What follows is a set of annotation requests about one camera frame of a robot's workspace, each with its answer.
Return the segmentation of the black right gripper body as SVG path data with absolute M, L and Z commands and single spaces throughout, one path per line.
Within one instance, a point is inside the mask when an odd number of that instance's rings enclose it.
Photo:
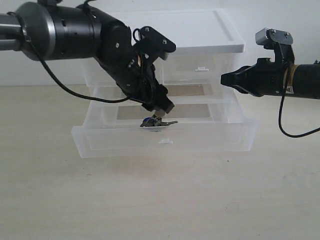
M 276 63 L 270 58 L 258 58 L 247 74 L 248 92 L 255 97 L 281 96 L 285 92 L 286 74 L 291 65 L 290 61 Z

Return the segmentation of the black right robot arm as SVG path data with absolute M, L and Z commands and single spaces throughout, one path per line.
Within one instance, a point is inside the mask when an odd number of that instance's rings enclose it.
M 220 77 L 223 86 L 231 87 L 242 94 L 255 97 L 281 96 L 319 99 L 320 65 L 277 64 L 270 58 L 258 58 L 256 64 L 243 66 Z

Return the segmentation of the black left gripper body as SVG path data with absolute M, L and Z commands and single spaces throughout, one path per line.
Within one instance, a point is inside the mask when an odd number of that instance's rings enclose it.
M 137 103 L 141 103 L 141 101 L 149 103 L 162 96 L 168 97 L 168 89 L 160 84 L 156 78 L 154 64 L 149 64 L 146 59 L 130 59 L 111 64 L 109 75 L 125 95 L 124 98 L 110 100 L 110 103 L 129 100 Z

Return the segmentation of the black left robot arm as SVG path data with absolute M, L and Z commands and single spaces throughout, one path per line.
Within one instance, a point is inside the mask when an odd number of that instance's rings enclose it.
M 125 101 L 140 103 L 158 116 L 174 108 L 154 63 L 166 60 L 176 44 L 151 26 L 131 29 L 89 1 L 76 7 L 58 0 L 28 1 L 1 14 L 0 49 L 22 52 L 44 68 L 49 61 L 94 59 Z

